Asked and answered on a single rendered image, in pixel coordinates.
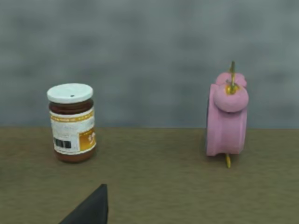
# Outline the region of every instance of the jar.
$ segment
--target jar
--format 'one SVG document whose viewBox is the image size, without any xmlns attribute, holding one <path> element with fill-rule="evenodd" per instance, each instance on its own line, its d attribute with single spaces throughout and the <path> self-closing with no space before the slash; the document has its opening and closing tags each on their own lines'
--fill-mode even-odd
<svg viewBox="0 0 299 224">
<path fill-rule="evenodd" d="M 89 159 L 96 149 L 92 87 L 62 84 L 47 96 L 56 157 L 65 162 Z"/>
</svg>

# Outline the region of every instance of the jar label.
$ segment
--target jar label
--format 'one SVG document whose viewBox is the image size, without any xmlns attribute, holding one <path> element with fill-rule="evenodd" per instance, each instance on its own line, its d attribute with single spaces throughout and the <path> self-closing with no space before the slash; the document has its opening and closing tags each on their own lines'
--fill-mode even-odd
<svg viewBox="0 0 299 224">
<path fill-rule="evenodd" d="M 66 155 L 78 155 L 96 145 L 94 109 L 73 115 L 50 112 L 54 149 Z"/>
</svg>

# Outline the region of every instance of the brown table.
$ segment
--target brown table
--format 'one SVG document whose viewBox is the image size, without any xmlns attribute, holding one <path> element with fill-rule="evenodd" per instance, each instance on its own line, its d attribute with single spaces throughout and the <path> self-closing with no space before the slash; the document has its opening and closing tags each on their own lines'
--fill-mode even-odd
<svg viewBox="0 0 299 224">
<path fill-rule="evenodd" d="M 227 169 L 203 129 L 98 129 L 100 149 L 58 161 L 48 128 L 0 129 L 0 223 L 57 224 L 108 184 L 110 224 L 298 224 L 299 130 L 248 130 Z"/>
</svg>

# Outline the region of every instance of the pink alarm clock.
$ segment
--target pink alarm clock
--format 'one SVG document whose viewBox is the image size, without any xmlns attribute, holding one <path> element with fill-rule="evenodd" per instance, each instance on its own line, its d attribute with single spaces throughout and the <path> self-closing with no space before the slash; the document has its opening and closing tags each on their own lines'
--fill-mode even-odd
<svg viewBox="0 0 299 224">
<path fill-rule="evenodd" d="M 225 154 L 228 168 L 229 155 L 239 154 L 244 147 L 249 100 L 246 85 L 245 77 L 235 73 L 232 62 L 230 72 L 221 73 L 210 87 L 206 154 Z"/>
</svg>

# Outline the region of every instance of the yellow clock leg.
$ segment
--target yellow clock leg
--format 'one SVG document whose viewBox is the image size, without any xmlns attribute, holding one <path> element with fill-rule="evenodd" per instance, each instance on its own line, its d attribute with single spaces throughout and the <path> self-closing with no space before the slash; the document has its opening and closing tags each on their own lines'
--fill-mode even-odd
<svg viewBox="0 0 299 224">
<path fill-rule="evenodd" d="M 226 165 L 228 168 L 230 168 L 230 157 L 229 154 L 225 154 L 225 159 L 226 159 Z"/>
</svg>

